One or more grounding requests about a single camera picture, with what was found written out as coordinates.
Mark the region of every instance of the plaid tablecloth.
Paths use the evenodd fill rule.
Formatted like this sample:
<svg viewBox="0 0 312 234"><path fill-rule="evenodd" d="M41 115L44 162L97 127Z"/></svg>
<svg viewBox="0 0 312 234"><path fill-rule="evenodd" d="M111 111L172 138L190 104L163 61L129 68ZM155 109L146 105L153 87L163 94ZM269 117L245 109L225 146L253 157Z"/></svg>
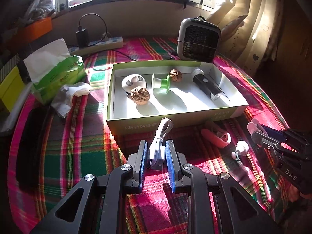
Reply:
<svg viewBox="0 0 312 234"><path fill-rule="evenodd" d="M176 48L176 39L141 38L126 40L119 50L139 60L161 60L167 59ZM39 105L32 95L29 96L15 129L8 163L11 213L23 233L28 234L84 175L107 174L137 151L140 140L152 142L154 133L114 137L107 127L105 113L111 67L113 63L125 61L129 59L114 51L104 51L86 60L87 80L95 90L88 96L74 97L66 119L57 115L49 118L42 146L40 185L33 192L21 190L15 178L23 128L29 112ZM270 156L263 150L259 152L246 127L252 118L274 129L284 129L287 124L269 97L236 65L222 56L217 56L214 64L249 103L242 116L218 122L230 133L232 143L218 149L202 138L202 126L173 129L167 139L173 139L177 151L203 171L229 172L273 219L279 221L288 204L290 185L273 171ZM236 162L231 152L239 140L246 141L250 151L241 162ZM166 170L148 172L142 193L128 195L126 222L126 233L187 233L187 196L171 193Z"/></svg>

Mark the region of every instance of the portable heater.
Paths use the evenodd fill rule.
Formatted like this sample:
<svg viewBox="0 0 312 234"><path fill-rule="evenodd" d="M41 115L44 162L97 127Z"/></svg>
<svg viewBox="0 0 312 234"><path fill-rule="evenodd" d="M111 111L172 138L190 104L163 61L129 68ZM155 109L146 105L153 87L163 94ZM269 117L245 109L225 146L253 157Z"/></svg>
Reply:
<svg viewBox="0 0 312 234"><path fill-rule="evenodd" d="M218 26L204 20L184 19L180 26L177 54L181 60L211 63L220 38Z"/></svg>

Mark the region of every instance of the heart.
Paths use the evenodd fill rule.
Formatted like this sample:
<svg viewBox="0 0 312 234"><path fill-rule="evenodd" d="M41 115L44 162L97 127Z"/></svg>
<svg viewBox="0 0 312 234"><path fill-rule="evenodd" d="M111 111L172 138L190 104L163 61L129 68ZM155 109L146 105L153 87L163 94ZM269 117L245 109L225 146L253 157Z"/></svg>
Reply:
<svg viewBox="0 0 312 234"><path fill-rule="evenodd" d="M266 26L266 25L263 25L262 28L263 28L263 30L264 30L265 32L267 32L267 31L269 30L269 27Z"/></svg>

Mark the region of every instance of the walnut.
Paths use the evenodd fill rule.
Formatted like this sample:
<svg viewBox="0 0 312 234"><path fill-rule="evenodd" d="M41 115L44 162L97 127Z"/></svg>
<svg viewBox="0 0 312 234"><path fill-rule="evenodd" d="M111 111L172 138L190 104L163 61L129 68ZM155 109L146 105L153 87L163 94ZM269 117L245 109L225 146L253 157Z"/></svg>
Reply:
<svg viewBox="0 0 312 234"><path fill-rule="evenodd" d="M141 86L135 87L131 91L131 99L133 102L135 102L137 105L144 105L149 101L150 94L147 91L146 88L143 88Z"/></svg>
<svg viewBox="0 0 312 234"><path fill-rule="evenodd" d="M174 82L180 82L182 80L182 73L177 69L172 69L170 71L170 78Z"/></svg>

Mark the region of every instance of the yellow box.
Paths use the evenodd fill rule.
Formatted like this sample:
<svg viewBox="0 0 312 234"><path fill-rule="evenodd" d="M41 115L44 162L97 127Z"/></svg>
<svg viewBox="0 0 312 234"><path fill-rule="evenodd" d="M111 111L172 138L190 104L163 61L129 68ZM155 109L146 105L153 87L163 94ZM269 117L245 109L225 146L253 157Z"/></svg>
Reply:
<svg viewBox="0 0 312 234"><path fill-rule="evenodd" d="M24 87L25 85L16 66L0 84L0 106L4 106L11 112Z"/></svg>

